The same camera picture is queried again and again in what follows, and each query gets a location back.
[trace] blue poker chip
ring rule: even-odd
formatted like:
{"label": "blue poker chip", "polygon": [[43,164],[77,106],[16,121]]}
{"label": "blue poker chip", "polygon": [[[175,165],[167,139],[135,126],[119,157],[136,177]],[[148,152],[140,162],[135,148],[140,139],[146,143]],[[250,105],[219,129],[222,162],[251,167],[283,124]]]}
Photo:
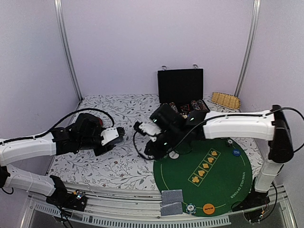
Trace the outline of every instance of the blue poker chip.
{"label": "blue poker chip", "polygon": [[241,151],[238,150],[238,149],[234,149],[234,150],[232,151],[232,154],[233,154],[234,156],[238,157],[238,156],[241,155]]}
{"label": "blue poker chip", "polygon": [[196,206],[192,203],[187,204],[186,212],[190,215],[194,215],[196,213]]}

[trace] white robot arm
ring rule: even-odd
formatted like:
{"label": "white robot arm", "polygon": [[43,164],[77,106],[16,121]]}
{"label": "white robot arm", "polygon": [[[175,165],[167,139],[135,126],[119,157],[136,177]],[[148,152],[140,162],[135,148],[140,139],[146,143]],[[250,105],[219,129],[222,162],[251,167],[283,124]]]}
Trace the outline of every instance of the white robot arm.
{"label": "white robot arm", "polygon": [[84,210],[86,199],[83,192],[69,194],[59,177],[33,174],[11,163],[44,155],[77,153],[84,149],[93,149],[98,156],[122,142],[123,136],[123,128],[103,128],[98,117],[82,113],[67,128],[58,127],[36,136],[0,140],[0,188],[11,187],[40,193],[48,197],[49,203]]}
{"label": "white robot arm", "polygon": [[137,122],[134,128],[140,134],[150,137],[144,153],[155,159],[173,151],[181,142],[192,140],[228,137],[267,140],[270,152],[254,180],[254,189],[249,196],[262,199],[266,197],[283,164],[294,155],[290,130],[280,108],[274,105],[272,110],[235,114],[193,111],[184,119],[169,105],[163,104],[151,115],[150,123]]}

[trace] white wall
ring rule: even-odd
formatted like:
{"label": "white wall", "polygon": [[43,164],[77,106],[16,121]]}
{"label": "white wall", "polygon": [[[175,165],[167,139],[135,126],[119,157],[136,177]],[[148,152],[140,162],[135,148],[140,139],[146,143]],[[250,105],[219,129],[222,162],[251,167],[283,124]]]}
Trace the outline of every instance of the white wall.
{"label": "white wall", "polygon": [[[37,134],[75,110],[53,1],[0,1],[0,138]],[[50,157],[18,162],[45,174]],[[0,190],[0,227],[16,228],[27,193]]]}
{"label": "white wall", "polygon": [[[256,39],[245,84],[241,92],[242,111],[290,106],[304,113],[304,1],[262,1]],[[285,115],[294,148],[304,142],[304,123],[290,111]],[[268,151],[266,143],[259,143]],[[304,227],[304,149],[283,169],[284,183],[298,227]]]}
{"label": "white wall", "polygon": [[205,93],[233,94],[253,1],[65,0],[84,95],[158,93],[157,71],[204,68]]}

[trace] green poker mat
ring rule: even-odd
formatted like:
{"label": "green poker mat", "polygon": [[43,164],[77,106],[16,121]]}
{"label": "green poker mat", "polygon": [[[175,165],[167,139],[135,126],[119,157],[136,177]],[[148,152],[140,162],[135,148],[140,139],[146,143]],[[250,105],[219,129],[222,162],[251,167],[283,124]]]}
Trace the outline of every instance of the green poker mat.
{"label": "green poker mat", "polygon": [[[196,206],[195,216],[213,217],[229,212],[245,199],[251,189],[252,170],[243,149],[233,141],[214,139],[193,141],[176,151],[177,159],[166,155],[154,161],[153,172],[159,191],[182,189],[183,212],[188,204]],[[233,155],[238,149],[240,156]]]}

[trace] orange poker chip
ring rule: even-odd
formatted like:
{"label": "orange poker chip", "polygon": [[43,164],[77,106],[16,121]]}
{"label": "orange poker chip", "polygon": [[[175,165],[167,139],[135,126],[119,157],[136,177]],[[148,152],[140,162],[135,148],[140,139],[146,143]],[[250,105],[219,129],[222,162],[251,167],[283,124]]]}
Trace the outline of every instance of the orange poker chip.
{"label": "orange poker chip", "polygon": [[203,206],[203,212],[207,215],[212,215],[215,212],[215,207],[211,203],[207,203]]}

